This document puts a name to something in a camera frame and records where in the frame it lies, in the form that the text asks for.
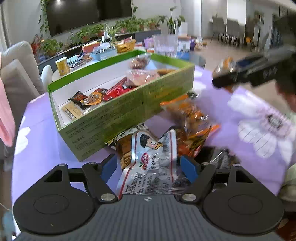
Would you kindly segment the person's right hand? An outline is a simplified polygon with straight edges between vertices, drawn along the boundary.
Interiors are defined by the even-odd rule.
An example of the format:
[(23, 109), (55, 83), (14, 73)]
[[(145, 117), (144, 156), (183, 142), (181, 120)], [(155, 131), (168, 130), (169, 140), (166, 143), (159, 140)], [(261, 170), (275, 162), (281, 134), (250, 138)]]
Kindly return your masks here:
[(295, 59), (290, 58), (276, 78), (276, 90), (295, 113)]

